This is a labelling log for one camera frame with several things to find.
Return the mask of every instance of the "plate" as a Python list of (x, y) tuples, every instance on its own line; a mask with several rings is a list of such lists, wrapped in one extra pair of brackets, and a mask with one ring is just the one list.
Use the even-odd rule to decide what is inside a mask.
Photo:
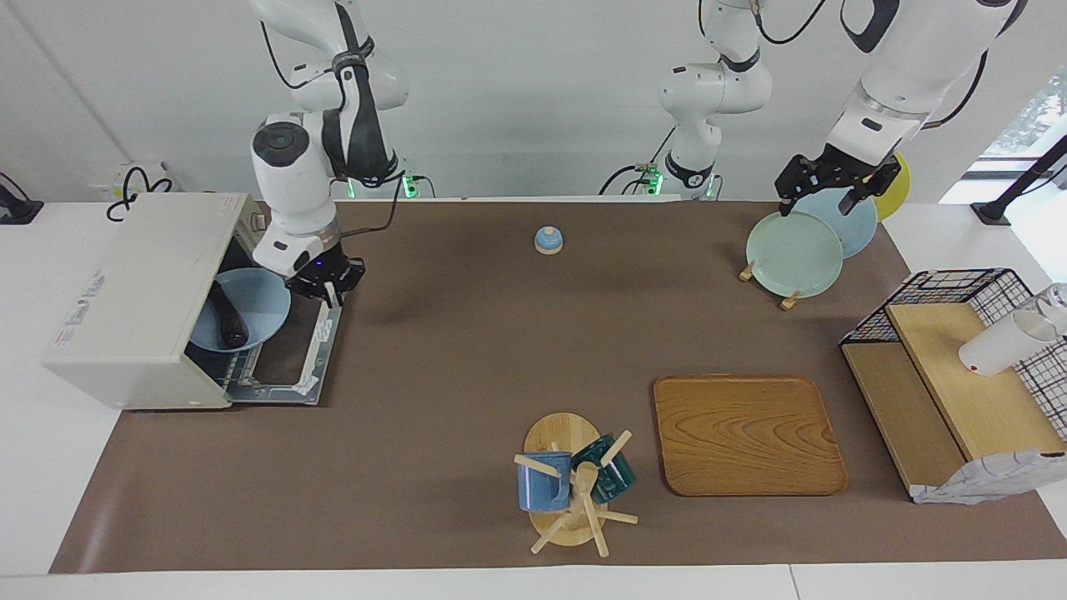
[(267, 269), (235, 269), (216, 278), (226, 297), (249, 328), (249, 343), (240, 348), (227, 348), (219, 334), (219, 318), (210, 302), (205, 302), (190, 342), (211, 352), (240, 352), (270, 340), (285, 325), (292, 297), (285, 281)]
[(745, 249), (752, 274), (760, 285), (789, 298), (818, 296), (830, 288), (845, 260), (833, 227), (818, 217), (775, 212), (752, 228)]
[(908, 192), (911, 191), (911, 167), (904, 160), (904, 155), (896, 153), (896, 160), (901, 163), (901, 172), (893, 179), (893, 183), (881, 196), (874, 199), (878, 207), (878, 220), (885, 221), (904, 206), (904, 201), (908, 200)]
[(841, 238), (845, 258), (850, 258), (862, 252), (874, 239), (874, 234), (878, 231), (878, 207), (867, 199), (857, 204), (846, 217), (838, 207), (846, 193), (847, 190), (840, 188), (822, 190), (797, 201), (795, 210), (818, 217), (833, 227)]

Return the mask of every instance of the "yellow plate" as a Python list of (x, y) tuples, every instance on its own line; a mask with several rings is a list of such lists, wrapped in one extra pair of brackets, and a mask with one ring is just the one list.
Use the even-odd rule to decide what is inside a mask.
[(874, 199), (875, 206), (878, 207), (878, 221), (889, 219), (894, 212), (904, 206), (904, 201), (908, 199), (911, 191), (911, 168), (908, 161), (904, 160), (904, 155), (896, 153), (896, 160), (901, 163), (901, 173), (893, 179), (886, 193)]

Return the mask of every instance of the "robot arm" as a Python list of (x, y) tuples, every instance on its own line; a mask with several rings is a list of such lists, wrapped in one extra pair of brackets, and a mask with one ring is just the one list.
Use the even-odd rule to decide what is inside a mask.
[(862, 32), (842, 26), (871, 64), (845, 102), (823, 154), (797, 155), (775, 181), (780, 211), (825, 188), (850, 188), (847, 215), (871, 195), (881, 195), (901, 167), (893, 156), (944, 101), (1000, 33), (1018, 18), (1026, 0), (873, 0)]
[[(378, 187), (402, 175), (378, 111), (404, 102), (407, 79), (375, 48), (354, 1), (251, 4), (268, 28), (333, 56), (332, 76), (294, 90), (298, 102), (313, 112), (272, 115), (253, 139), (256, 179), (272, 217), (253, 257), (285, 277), (298, 294), (340, 303), (365, 269), (340, 247), (330, 185), (336, 178), (354, 178)], [(371, 69), (378, 75), (372, 77)], [(382, 105), (376, 84), (384, 92)]]
[[(765, 6), (767, 0), (755, 2)], [(703, 195), (711, 183), (722, 131), (716, 114), (759, 110), (770, 99), (771, 80), (760, 62), (760, 32), (749, 0), (717, 0), (707, 11), (704, 40), (719, 53), (715, 64), (676, 67), (659, 101), (674, 117), (674, 141), (657, 165), (665, 193)]]

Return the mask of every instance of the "green mug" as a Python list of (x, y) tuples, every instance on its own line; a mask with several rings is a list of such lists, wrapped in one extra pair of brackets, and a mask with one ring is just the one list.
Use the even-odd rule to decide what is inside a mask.
[(608, 462), (607, 467), (601, 467), (601, 459), (612, 445), (615, 445), (615, 436), (605, 433), (595, 442), (582, 448), (571, 459), (572, 469), (577, 469), (578, 464), (583, 462), (592, 462), (596, 465), (596, 485), (593, 486), (592, 499), (598, 504), (607, 504), (614, 501), (637, 481), (634, 470), (630, 468), (626, 457), (622, 456), (621, 452), (615, 455), (615, 459)]

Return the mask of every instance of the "brown table surface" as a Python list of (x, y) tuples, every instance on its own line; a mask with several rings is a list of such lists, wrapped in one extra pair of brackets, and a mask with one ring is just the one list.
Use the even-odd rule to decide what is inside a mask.
[[(773, 204), (411, 204), (354, 238), (368, 273), (310, 407), (125, 413), (52, 572), (721, 565), (1054, 558), (1036, 493), (914, 505), (838, 341), (907, 274), (885, 231), (826, 294), (782, 313), (742, 284)], [(341, 207), (347, 225), (383, 204)], [(536, 230), (559, 226), (541, 256)], [(686, 499), (663, 481), (665, 375), (800, 374), (819, 386), (849, 487), (831, 498)], [(550, 546), (511, 455), (556, 411), (631, 429), (639, 478), (611, 556)]]

